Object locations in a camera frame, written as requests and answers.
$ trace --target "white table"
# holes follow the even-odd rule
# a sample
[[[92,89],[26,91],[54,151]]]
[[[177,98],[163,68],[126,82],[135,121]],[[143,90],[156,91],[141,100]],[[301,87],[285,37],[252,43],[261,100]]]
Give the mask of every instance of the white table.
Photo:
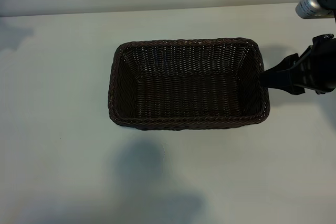
[[[270,90],[269,118],[148,131],[108,117],[124,42],[245,37],[266,69],[333,20],[295,4],[0,19],[0,223],[330,224],[336,92]]]

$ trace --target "wicker basket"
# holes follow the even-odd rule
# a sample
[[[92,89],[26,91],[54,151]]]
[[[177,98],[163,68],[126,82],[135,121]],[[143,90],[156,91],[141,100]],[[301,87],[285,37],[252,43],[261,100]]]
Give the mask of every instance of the wicker basket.
[[[258,45],[243,38],[123,44],[112,65],[110,118],[141,130],[260,123],[270,109],[262,62]]]

